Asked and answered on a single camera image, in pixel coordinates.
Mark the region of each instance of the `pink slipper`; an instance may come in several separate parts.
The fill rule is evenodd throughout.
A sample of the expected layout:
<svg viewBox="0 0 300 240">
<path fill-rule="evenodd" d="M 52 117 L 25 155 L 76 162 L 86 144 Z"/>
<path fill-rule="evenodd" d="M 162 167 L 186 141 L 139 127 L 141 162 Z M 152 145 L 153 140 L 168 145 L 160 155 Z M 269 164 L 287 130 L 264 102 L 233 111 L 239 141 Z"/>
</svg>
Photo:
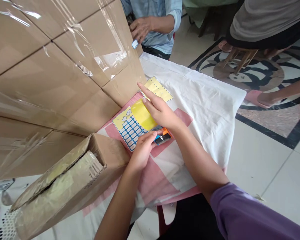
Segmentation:
<svg viewBox="0 0 300 240">
<path fill-rule="evenodd" d="M 226 44 L 227 44 L 227 41 L 223 40 L 223 41 L 221 41 L 221 42 L 218 44 L 218 47 L 220 48 L 220 50 L 221 50 L 222 52 L 229 53 L 229 52 L 232 51 L 232 48 L 231 48 L 230 50 L 228 50 L 228 51 L 223 50 L 223 47 L 224 47 L 224 45 L 226 45 Z"/>
<path fill-rule="evenodd" d="M 256 105 L 258 107 L 262 107 L 262 108 L 272 107 L 272 106 L 267 106 L 267 105 L 264 105 L 264 104 L 258 102 L 257 98 L 261 93 L 262 92 L 258 91 L 258 90 L 251 90 L 250 92 L 247 93 L 247 95 L 244 99 L 253 103 L 254 105 Z"/>
</svg>

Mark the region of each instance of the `cardboard box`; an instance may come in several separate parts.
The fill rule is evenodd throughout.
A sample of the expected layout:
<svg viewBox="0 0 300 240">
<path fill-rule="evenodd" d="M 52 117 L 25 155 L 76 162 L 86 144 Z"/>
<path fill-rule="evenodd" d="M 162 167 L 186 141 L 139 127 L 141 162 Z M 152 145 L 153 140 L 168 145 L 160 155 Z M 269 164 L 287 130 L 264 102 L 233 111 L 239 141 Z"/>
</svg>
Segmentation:
<svg viewBox="0 0 300 240">
<path fill-rule="evenodd" d="M 120 0 L 104 8 L 111 20 L 99 11 L 54 42 L 78 65 L 91 72 L 93 79 L 119 105 L 123 106 L 139 90 L 136 82 L 146 78 Z"/>
<path fill-rule="evenodd" d="M 137 81 L 143 84 L 147 81 L 139 59 L 130 62 L 102 89 L 120 107 L 123 107 L 140 90 Z"/>
<path fill-rule="evenodd" d="M 129 155 L 120 141 L 92 134 L 30 185 L 12 205 L 15 226 L 32 239 L 91 204 L 124 171 Z"/>
<path fill-rule="evenodd" d="M 0 179 L 43 174 L 82 140 L 0 117 Z"/>
<path fill-rule="evenodd" d="M 0 116 L 88 136 L 120 107 L 53 43 L 0 76 Z"/>
<path fill-rule="evenodd" d="M 20 6 L 27 17 L 38 26 L 50 39 L 65 32 L 68 28 L 78 26 L 86 17 L 100 10 L 112 0 L 12 0 Z"/>
<path fill-rule="evenodd" d="M 141 44 L 138 44 L 138 46 L 136 47 L 136 51 L 137 51 L 138 56 L 140 57 L 141 54 L 143 53 L 143 49 L 142 49 Z"/>
<path fill-rule="evenodd" d="M 0 74 L 48 42 L 21 11 L 0 1 Z"/>
</svg>

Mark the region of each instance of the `shirt sleeve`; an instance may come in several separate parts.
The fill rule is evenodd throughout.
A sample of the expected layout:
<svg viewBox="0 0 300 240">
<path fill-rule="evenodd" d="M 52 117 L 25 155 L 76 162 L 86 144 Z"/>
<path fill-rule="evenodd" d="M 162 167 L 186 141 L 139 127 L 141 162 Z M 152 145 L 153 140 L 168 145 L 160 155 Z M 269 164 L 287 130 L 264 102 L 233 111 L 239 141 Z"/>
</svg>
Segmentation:
<svg viewBox="0 0 300 240">
<path fill-rule="evenodd" d="M 132 12 L 132 6 L 130 0 L 121 0 L 124 14 L 128 16 Z"/>
<path fill-rule="evenodd" d="M 181 23 L 182 0 L 165 0 L 166 13 L 174 17 L 173 30 L 168 33 L 168 39 L 171 40 L 173 33 L 176 32 Z"/>
<path fill-rule="evenodd" d="M 234 185 L 217 189 L 210 199 L 226 240 L 300 239 L 300 226 Z"/>
</svg>

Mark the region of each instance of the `person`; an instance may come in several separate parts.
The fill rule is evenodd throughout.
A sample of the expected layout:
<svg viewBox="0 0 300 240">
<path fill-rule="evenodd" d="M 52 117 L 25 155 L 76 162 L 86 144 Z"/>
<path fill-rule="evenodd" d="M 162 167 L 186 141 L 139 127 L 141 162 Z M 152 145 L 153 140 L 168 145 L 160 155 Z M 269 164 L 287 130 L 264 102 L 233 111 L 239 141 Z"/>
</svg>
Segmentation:
<svg viewBox="0 0 300 240">
<path fill-rule="evenodd" d="M 271 59 L 300 39 L 300 0 L 239 0 L 238 9 L 219 43 L 224 52 L 260 49 Z"/>
<path fill-rule="evenodd" d="M 297 94 L 300 94 L 300 80 L 275 92 L 265 93 L 251 90 L 247 93 L 245 99 L 256 106 L 270 108 L 275 103 Z"/>
<path fill-rule="evenodd" d="M 182 0 L 121 0 L 126 16 L 133 13 L 130 25 L 132 38 L 142 49 L 169 60 L 174 43 L 173 34 L 181 23 Z"/>
<path fill-rule="evenodd" d="M 230 183 L 165 101 L 142 84 L 138 83 L 138 86 L 150 99 L 144 98 L 143 103 L 151 116 L 173 134 L 185 166 L 202 192 L 194 196 L 195 199 L 192 197 L 188 202 L 177 203 L 176 218 L 159 239 L 300 239 L 299 225 Z M 153 140 L 156 135 L 156 131 L 150 131 L 139 137 L 95 240 L 126 239 L 141 172 L 155 146 Z M 181 214 L 178 212 L 179 205 L 183 208 Z"/>
</svg>

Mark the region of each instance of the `green cloth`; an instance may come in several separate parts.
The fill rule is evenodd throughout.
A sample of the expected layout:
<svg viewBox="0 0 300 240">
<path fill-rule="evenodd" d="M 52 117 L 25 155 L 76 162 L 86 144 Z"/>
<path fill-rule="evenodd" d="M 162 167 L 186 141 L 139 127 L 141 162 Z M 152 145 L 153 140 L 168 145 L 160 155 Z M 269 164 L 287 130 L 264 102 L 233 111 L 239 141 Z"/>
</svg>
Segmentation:
<svg viewBox="0 0 300 240">
<path fill-rule="evenodd" d="M 201 27 L 209 7 L 229 5 L 238 2 L 238 0 L 183 0 L 183 6 L 191 20 L 195 22 L 198 28 Z"/>
</svg>

